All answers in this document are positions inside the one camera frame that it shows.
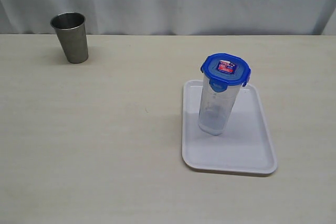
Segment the clear plastic tall container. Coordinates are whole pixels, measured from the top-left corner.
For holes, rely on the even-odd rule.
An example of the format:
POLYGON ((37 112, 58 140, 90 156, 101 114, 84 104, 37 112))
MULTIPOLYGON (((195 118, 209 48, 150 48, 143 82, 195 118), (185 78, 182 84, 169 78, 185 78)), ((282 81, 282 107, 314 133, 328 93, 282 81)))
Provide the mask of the clear plastic tall container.
POLYGON ((241 84, 227 86, 223 91, 220 86, 215 85, 213 90, 210 79, 204 75, 198 116, 198 125, 202 131, 211 135, 223 133, 241 87, 241 84))

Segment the stainless steel cup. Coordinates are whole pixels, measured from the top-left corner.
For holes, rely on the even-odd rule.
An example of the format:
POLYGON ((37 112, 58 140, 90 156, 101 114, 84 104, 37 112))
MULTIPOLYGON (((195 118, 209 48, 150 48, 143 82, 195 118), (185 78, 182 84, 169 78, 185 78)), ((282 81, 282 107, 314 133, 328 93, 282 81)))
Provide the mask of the stainless steel cup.
POLYGON ((85 21, 85 16, 77 12, 61 13, 50 21, 70 63, 83 63, 89 58, 85 21))

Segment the blue plastic container lid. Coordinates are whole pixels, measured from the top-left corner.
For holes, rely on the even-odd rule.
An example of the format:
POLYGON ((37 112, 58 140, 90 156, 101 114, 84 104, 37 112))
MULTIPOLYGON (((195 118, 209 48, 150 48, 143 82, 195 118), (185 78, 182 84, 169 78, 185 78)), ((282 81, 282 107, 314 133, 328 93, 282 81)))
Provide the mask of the blue plastic container lid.
POLYGON ((201 72, 209 79, 208 84, 213 91, 221 93, 228 87, 245 87, 250 79, 251 69, 240 57, 217 53, 206 58, 201 72))

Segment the white rectangular plastic tray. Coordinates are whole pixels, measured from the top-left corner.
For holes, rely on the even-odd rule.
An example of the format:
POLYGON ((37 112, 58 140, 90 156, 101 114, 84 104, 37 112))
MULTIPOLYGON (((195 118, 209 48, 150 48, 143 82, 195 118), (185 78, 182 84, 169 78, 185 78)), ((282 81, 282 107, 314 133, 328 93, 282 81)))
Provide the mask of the white rectangular plastic tray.
POLYGON ((202 80, 183 87, 182 158, 194 170, 268 176, 278 161, 258 90, 252 84, 238 93, 223 134, 210 135, 198 126, 202 80))

